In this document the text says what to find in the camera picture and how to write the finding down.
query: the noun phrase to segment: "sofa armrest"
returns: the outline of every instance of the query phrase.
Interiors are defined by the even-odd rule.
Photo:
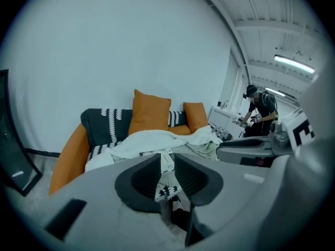
[[[57,160],[51,177],[49,195],[84,173],[89,152],[86,129],[80,123]]]

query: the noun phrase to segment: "person wearing black shirt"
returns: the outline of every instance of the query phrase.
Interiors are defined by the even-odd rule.
[[[251,117],[251,113],[254,109],[257,109],[260,114],[260,116],[251,119],[254,124],[245,130],[245,138],[250,136],[267,136],[270,133],[271,123],[276,117],[275,103],[271,95],[258,92],[256,86],[249,85],[243,97],[249,98],[250,106],[248,113],[240,125],[242,126]]]

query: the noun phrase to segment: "fluorescent ceiling light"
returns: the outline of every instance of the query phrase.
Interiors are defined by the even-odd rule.
[[[266,89],[267,91],[273,92],[274,94],[277,94],[277,95],[280,95],[280,96],[282,96],[282,97],[285,97],[285,94],[280,93],[280,92],[278,92],[278,91],[276,91],[276,90],[272,90],[272,89],[270,89],[270,88],[268,88],[268,87],[266,87],[265,89]]]
[[[274,56],[274,60],[275,61],[279,61],[279,62],[283,62],[285,64],[288,64],[288,65],[292,65],[292,66],[295,66],[299,69],[302,69],[308,73],[313,73],[315,72],[315,69],[310,67],[310,66],[307,66],[306,64],[304,63],[301,63],[301,62],[298,62],[298,61],[295,61],[295,60],[292,60],[292,59],[289,59],[289,58],[286,58],[284,56],[279,56],[279,55],[275,55]]]

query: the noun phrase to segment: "gray floor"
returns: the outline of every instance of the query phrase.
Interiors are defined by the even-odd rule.
[[[37,168],[42,172],[42,178],[25,197],[19,194],[13,188],[6,188],[6,191],[8,194],[8,199],[13,207],[21,210],[28,216],[32,216],[33,212],[38,208],[38,206],[49,196],[50,180],[57,158],[33,154],[29,154],[29,156]]]

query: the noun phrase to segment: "black cap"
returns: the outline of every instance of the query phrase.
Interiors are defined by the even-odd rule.
[[[246,93],[246,95],[247,95],[247,97],[248,98],[250,98],[250,96],[252,95],[252,94],[254,94],[255,92],[257,92],[257,87],[256,86],[254,86],[254,85],[249,85],[249,86],[247,86],[247,91],[245,92]]]

